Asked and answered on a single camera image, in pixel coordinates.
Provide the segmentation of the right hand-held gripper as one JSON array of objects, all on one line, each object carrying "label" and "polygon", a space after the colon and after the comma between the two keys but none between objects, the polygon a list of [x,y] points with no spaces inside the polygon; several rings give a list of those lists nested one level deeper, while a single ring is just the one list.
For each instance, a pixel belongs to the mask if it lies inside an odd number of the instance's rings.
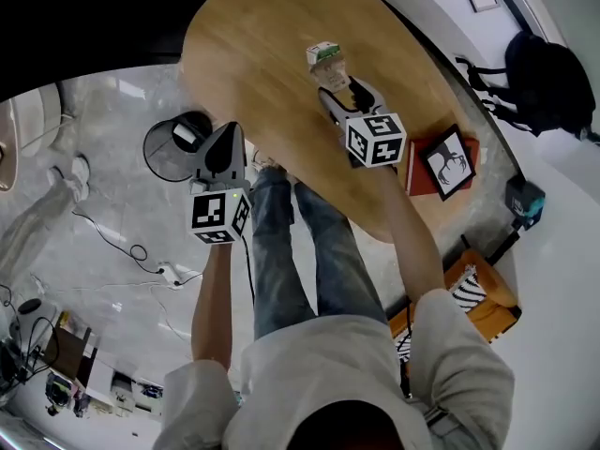
[{"label": "right hand-held gripper", "polygon": [[388,112],[382,94],[369,83],[350,76],[349,88],[358,112],[348,109],[324,87],[318,98],[343,131],[342,144],[353,168],[396,165],[402,160],[406,129],[395,112]]}]

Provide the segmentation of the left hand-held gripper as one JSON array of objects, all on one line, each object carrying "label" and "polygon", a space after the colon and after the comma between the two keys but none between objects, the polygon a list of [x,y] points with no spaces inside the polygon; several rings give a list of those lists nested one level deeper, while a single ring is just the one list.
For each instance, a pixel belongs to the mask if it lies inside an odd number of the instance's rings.
[{"label": "left hand-held gripper", "polygon": [[239,241],[251,209],[241,126],[231,121],[214,131],[201,144],[195,165],[189,182],[189,233],[206,245]]}]

